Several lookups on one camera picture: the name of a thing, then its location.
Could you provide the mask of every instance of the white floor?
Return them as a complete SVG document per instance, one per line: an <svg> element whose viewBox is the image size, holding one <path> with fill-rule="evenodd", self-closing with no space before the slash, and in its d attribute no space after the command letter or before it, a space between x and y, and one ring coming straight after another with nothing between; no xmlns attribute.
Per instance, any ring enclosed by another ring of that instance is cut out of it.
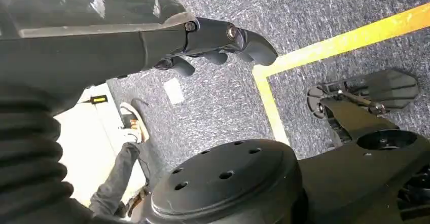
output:
<svg viewBox="0 0 430 224"><path fill-rule="evenodd" d="M85 206L108 176L123 144L119 129L122 122L106 84L85 90L79 102L96 95L107 95L108 103L78 103L56 116L61 123L58 142L63 147L63 157L60 162L68 169L65 181L75 187L72 198ZM145 176L136 163L123 201L127 202L144 183Z"/></svg>

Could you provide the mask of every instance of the yellow line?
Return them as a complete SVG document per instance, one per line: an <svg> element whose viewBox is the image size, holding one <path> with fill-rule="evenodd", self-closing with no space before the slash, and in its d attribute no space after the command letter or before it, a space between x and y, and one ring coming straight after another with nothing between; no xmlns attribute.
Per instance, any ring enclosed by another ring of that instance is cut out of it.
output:
<svg viewBox="0 0 430 224"><path fill-rule="evenodd" d="M256 65L261 75L273 74L365 47L430 26L430 3L280 56L271 66Z"/></svg>
<svg viewBox="0 0 430 224"><path fill-rule="evenodd" d="M278 108L276 107L275 100L270 90L270 85L267 82L267 78L261 76L256 70L253 70L254 80L256 81L257 88L263 101L264 110L269 118L270 126L272 127L273 135L279 142L290 145L283 128L283 123L279 117Z"/></svg>
<svg viewBox="0 0 430 224"><path fill-rule="evenodd" d="M429 26L430 3L427 3L280 56L271 66L254 66L253 76L275 139L289 144L267 77L294 67L352 51Z"/></svg>

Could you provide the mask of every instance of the gray pants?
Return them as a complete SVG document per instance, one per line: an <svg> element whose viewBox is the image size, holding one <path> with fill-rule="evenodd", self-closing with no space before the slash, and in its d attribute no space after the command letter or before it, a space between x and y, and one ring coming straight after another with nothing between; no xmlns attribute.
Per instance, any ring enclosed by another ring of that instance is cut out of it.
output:
<svg viewBox="0 0 430 224"><path fill-rule="evenodd" d="M96 214L113 216L127 189L134 163L139 157L139 146L135 143L123 144L115 158L115 164L107 180L91 197L89 208Z"/></svg>

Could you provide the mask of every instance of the shoe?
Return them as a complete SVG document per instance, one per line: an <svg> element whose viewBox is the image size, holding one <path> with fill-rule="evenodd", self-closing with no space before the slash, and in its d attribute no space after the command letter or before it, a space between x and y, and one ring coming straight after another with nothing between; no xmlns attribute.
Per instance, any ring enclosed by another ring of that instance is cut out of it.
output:
<svg viewBox="0 0 430 224"><path fill-rule="evenodd" d="M121 119L124 123L124 134L127 141L142 143L149 139L149 133L139 112L130 104L120 104Z"/></svg>

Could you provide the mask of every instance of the person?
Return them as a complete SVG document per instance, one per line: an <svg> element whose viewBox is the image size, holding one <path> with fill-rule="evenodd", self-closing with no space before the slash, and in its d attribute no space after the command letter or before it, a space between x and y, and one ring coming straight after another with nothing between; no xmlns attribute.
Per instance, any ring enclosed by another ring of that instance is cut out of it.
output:
<svg viewBox="0 0 430 224"><path fill-rule="evenodd" d="M147 174L145 185L127 204L121 199L127 189L134 163L139 158L142 144L149 140L149 133L139 112L130 104L120 104L120 115L124 123L125 143L115 158L114 166L106 181L102 183L90 199L89 209L96 214L124 218L128 212L131 217L133 208L149 194Z"/></svg>

